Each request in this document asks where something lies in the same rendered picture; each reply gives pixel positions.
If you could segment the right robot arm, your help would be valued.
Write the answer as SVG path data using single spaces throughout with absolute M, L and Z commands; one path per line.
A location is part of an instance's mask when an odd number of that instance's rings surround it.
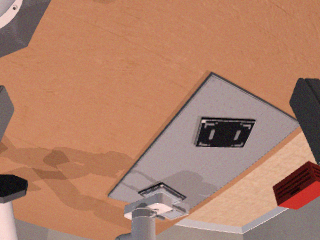
M 156 240 L 155 219 L 157 212 L 151 209 L 132 211 L 131 233 L 119 235 L 115 240 Z M 0 204 L 0 240 L 19 240 L 12 201 Z

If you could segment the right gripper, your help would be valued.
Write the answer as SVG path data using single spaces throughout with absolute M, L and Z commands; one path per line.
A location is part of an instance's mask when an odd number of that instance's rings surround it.
M 164 216 L 161 216 L 160 213 L 169 213 L 173 212 L 173 209 L 176 209 L 177 212 L 187 213 L 184 208 L 176 207 L 175 204 L 172 204 L 171 197 L 164 195 L 164 193 L 156 193 L 149 197 L 145 197 L 143 200 L 135 201 L 135 203 L 124 205 L 124 217 L 131 220 L 132 211 L 135 209 L 145 208 L 151 209 L 151 211 L 157 211 L 156 219 L 161 221 L 165 220 Z

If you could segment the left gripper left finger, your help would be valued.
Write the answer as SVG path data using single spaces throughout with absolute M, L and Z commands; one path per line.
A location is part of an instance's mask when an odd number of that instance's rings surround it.
M 4 85 L 0 85 L 0 141 L 3 139 L 5 129 L 7 129 L 9 120 L 15 112 L 15 107 L 13 107 L 11 99 L 7 89 Z

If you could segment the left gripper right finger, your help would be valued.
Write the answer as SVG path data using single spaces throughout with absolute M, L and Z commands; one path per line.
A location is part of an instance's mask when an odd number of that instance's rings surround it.
M 300 77 L 289 105 L 299 121 L 317 165 L 320 165 L 320 80 Z

